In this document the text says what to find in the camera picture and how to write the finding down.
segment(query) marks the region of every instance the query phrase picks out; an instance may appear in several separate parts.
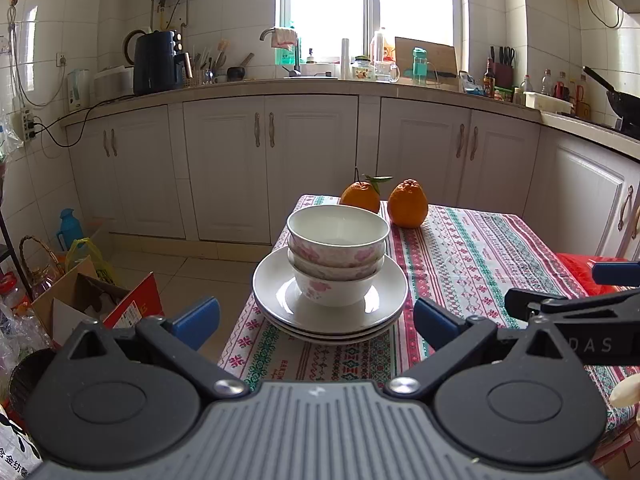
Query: blue thermos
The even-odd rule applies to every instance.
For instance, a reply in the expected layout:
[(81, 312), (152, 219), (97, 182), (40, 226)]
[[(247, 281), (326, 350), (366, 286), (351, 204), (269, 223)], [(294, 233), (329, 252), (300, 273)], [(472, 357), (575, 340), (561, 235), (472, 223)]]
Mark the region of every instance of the blue thermos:
[[(62, 218), (62, 222), (60, 222), (60, 231), (56, 233), (56, 238), (58, 239), (58, 243), (60, 244), (60, 248), (63, 251), (69, 250), (71, 244), (74, 240), (81, 240), (84, 238), (82, 234), (82, 226), (77, 218), (74, 217), (73, 209), (63, 209), (60, 213), (60, 218)], [(60, 235), (64, 239), (64, 245), (60, 241)]]

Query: metal screw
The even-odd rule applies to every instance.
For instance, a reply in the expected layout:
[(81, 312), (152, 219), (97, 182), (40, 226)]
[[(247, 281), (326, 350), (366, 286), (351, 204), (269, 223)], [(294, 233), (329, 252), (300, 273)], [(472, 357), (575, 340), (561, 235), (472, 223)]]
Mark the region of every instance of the metal screw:
[(420, 389), (420, 383), (412, 377), (395, 377), (386, 387), (395, 394), (414, 394)]
[(246, 385), (238, 379), (221, 379), (216, 381), (213, 389), (225, 397), (237, 397), (244, 393)]

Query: pink floral bowl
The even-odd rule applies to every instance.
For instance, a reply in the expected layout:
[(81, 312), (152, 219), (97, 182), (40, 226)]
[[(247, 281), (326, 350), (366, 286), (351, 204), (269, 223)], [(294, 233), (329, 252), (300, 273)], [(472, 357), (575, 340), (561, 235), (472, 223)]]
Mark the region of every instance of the pink floral bowl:
[(365, 297), (371, 288), (373, 279), (382, 269), (382, 266), (362, 280), (352, 282), (332, 282), (331, 280), (320, 280), (309, 276), (304, 272), (293, 268), (293, 275), (296, 278), (298, 288), (304, 296), (311, 301), (324, 306), (348, 306), (357, 303)]
[(377, 270), (382, 268), (385, 262), (384, 256), (376, 260), (372, 264), (366, 264), (359, 267), (326, 267), (324, 265), (314, 264), (305, 260), (302, 256), (298, 256), (291, 248), (287, 250), (287, 258), (292, 267), (298, 268), (300, 271), (320, 278), (322, 280), (332, 280), (334, 282), (352, 282), (353, 280), (361, 280), (368, 278)]
[(382, 258), (389, 224), (382, 217), (348, 205), (313, 205), (287, 219), (289, 247), (325, 267), (361, 267)]

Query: blue gripper pad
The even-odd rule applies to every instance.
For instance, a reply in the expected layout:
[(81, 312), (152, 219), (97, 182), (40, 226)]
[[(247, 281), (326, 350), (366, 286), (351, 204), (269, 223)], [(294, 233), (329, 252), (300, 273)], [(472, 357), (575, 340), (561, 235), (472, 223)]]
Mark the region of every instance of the blue gripper pad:
[(204, 298), (169, 322), (169, 332), (193, 350), (198, 350), (220, 324), (216, 298)]
[(418, 298), (414, 304), (414, 326), (422, 338), (436, 350), (453, 341), (468, 328), (464, 319), (424, 298)]
[(640, 262), (594, 264), (591, 277), (598, 285), (640, 286)]

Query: orange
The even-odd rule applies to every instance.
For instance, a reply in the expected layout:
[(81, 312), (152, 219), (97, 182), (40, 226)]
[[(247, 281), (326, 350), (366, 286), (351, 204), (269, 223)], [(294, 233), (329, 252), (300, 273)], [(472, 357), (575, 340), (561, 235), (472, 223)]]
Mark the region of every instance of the orange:
[(429, 212), (429, 203), (420, 184), (405, 180), (391, 192), (386, 204), (389, 218), (398, 227), (415, 229), (422, 225)]
[(372, 213), (380, 211), (380, 195), (369, 182), (354, 182), (340, 197), (342, 205), (352, 205)]

